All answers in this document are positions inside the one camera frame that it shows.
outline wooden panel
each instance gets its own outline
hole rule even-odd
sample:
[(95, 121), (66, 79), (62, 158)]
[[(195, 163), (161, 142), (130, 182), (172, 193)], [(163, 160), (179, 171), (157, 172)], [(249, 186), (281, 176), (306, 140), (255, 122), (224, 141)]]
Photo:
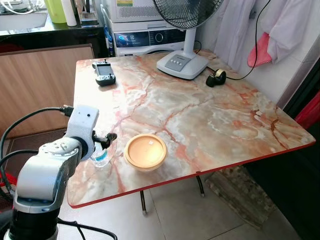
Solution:
[[(0, 134), (40, 108), (73, 105), (76, 62), (92, 58), (90, 45), (0, 55)], [(18, 125), (9, 136), (65, 128), (67, 122), (58, 111), (44, 112)]]

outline remote controller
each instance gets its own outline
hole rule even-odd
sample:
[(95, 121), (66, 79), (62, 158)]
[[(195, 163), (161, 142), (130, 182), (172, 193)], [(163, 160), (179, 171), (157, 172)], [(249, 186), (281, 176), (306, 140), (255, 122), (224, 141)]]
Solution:
[(92, 67), (97, 74), (95, 81), (100, 86), (107, 86), (116, 83), (116, 76), (111, 68), (111, 64), (104, 59), (104, 61), (96, 61), (92, 63)]

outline electric fan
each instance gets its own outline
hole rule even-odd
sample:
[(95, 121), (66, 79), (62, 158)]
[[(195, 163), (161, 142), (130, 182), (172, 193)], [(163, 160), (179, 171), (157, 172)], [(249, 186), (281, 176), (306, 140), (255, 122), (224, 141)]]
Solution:
[(194, 53), (196, 29), (217, 11), (223, 0), (153, 0), (165, 21), (186, 30), (183, 51), (173, 51), (160, 59), (156, 67), (172, 76), (194, 79), (208, 60)]

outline table leg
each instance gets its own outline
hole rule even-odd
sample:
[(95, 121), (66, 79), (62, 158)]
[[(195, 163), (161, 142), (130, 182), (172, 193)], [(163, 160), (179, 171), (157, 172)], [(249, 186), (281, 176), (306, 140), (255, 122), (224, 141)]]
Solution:
[(202, 185), (202, 181), (201, 178), (199, 176), (196, 176), (196, 179), (198, 181), (199, 184), (199, 188), (200, 188), (200, 193), (201, 193), (201, 197), (205, 197), (205, 191), (204, 191), (204, 186)]
[(147, 210), (146, 210), (146, 202), (145, 202), (144, 191), (140, 191), (140, 198), (141, 198), (141, 205), (142, 205), (142, 214), (146, 215), (147, 214)]

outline wooden bowl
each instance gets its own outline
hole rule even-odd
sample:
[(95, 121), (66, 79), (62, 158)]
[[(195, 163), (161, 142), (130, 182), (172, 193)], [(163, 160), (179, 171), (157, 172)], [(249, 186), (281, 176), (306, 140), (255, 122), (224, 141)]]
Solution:
[(159, 168), (167, 156), (165, 142), (153, 134), (139, 134), (131, 138), (124, 149), (125, 159), (135, 169), (150, 172)]

